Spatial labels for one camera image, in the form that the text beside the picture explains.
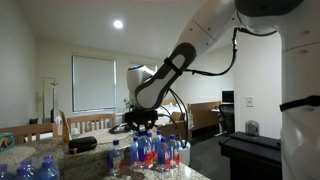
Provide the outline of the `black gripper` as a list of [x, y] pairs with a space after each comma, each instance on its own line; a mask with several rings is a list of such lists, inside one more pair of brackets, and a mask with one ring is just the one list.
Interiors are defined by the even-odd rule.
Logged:
[[154, 123], [158, 120], [156, 110], [137, 110], [125, 114], [125, 122], [130, 126], [132, 131], [139, 132], [139, 127], [143, 125], [146, 131], [152, 131]]

